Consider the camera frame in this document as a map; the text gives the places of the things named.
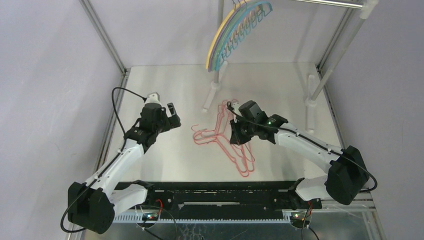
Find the yellow wavy hanger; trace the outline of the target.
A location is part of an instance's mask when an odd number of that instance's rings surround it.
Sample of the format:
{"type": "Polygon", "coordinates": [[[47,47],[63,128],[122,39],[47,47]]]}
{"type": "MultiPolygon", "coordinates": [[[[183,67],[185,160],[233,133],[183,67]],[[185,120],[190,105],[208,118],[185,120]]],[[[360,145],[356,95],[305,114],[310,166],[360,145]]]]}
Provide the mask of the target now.
{"type": "Polygon", "coordinates": [[[207,54],[205,68],[207,69],[208,72],[215,71],[215,63],[217,61],[217,58],[221,50],[221,47],[219,46],[219,44],[220,44],[220,41],[223,39],[223,35],[227,28],[227,25],[234,18],[237,12],[239,12],[240,9],[247,4],[247,2],[248,1],[243,0],[240,3],[236,3],[235,7],[226,15],[226,17],[222,20],[221,24],[219,25],[217,32],[215,33],[215,36],[213,37],[212,43],[209,47],[208,54],[207,54]]]}

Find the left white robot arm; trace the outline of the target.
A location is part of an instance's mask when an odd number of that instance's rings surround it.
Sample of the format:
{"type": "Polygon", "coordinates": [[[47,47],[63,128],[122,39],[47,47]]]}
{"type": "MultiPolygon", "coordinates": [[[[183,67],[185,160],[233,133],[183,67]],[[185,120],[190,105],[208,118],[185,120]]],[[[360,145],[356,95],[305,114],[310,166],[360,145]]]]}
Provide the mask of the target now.
{"type": "Polygon", "coordinates": [[[115,216],[131,207],[153,207],[157,196],[151,184],[135,180],[122,190],[116,186],[133,164],[143,158],[159,134],[179,128],[181,120],[173,103],[145,103],[140,117],[124,134],[122,147],[115,157],[102,165],[83,183],[74,182],[67,191],[67,209],[61,220],[78,225],[81,230],[103,234],[115,216]]]}

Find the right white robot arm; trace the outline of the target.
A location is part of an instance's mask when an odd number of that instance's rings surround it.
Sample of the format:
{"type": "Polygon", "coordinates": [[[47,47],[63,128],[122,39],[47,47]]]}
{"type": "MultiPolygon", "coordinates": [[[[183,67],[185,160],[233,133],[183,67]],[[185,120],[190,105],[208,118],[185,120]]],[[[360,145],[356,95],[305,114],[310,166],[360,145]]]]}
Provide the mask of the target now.
{"type": "Polygon", "coordinates": [[[249,100],[244,104],[228,101],[226,108],[234,115],[230,121],[230,144],[243,145],[258,137],[274,145],[301,154],[325,172],[314,178],[299,178],[287,191],[291,209],[302,208],[313,200],[333,199],[350,205],[369,179],[376,178],[367,170],[360,151],[353,147],[337,147],[301,132],[286,118],[267,114],[249,100]]]}

